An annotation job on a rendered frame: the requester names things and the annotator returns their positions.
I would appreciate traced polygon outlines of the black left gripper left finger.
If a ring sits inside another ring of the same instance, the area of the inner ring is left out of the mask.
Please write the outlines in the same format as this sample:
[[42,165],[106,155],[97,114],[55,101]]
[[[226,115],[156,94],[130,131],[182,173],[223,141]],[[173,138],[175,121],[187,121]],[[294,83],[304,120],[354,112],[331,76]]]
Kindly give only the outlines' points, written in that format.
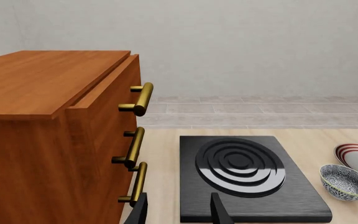
[[147,218],[147,194],[141,193],[124,224],[145,224]]

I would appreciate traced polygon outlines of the flat black stove plate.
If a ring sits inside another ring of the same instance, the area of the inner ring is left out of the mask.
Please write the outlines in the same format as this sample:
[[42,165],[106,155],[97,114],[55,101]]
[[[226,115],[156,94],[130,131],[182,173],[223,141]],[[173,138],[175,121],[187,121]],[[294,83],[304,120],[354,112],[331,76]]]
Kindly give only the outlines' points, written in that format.
[[180,221],[211,222],[212,194],[236,223],[328,223],[333,217],[273,136],[181,136]]

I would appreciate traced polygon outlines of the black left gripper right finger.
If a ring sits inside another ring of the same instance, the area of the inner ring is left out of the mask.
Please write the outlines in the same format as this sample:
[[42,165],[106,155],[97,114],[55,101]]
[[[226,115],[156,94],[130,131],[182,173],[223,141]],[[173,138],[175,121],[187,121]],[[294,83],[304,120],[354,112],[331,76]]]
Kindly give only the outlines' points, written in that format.
[[227,213],[218,193],[211,193],[210,210],[213,224],[235,224]]

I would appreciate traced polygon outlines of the wooden cabinet drawer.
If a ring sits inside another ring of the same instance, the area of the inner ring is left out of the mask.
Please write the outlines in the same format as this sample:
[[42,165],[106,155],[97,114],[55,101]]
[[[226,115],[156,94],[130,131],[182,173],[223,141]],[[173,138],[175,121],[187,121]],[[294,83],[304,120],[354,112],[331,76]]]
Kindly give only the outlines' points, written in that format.
[[67,108],[73,145],[96,152],[104,149],[126,152],[131,140],[124,137],[124,132],[136,129],[136,118],[132,112],[119,111],[119,105],[136,102],[137,93],[131,92],[131,86],[139,84],[139,56],[131,55],[79,102]]
[[105,121],[95,128],[88,121],[70,125],[70,134],[75,149],[84,156],[85,171],[89,171],[90,186],[99,176],[102,167],[111,163],[113,156],[126,156],[132,137],[124,137],[125,131],[135,131],[137,123],[133,121]]
[[123,164],[107,164],[92,183],[87,194],[86,224],[119,224],[124,204],[118,197],[126,196],[132,172]]

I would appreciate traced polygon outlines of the wooden cabinet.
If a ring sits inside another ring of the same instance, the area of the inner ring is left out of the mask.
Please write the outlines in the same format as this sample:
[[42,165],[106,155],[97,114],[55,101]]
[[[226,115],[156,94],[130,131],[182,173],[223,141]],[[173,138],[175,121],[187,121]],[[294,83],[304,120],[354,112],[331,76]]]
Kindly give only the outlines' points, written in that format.
[[90,172],[67,120],[132,54],[21,50],[0,56],[0,224],[86,224]]

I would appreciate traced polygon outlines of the black white patterned bowl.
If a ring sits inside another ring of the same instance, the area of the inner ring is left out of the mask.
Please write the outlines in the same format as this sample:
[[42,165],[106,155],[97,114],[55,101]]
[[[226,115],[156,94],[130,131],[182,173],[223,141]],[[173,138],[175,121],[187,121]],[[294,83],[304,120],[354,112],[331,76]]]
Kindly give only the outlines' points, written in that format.
[[358,201],[358,171],[338,164],[326,164],[319,169],[324,188],[342,201]]

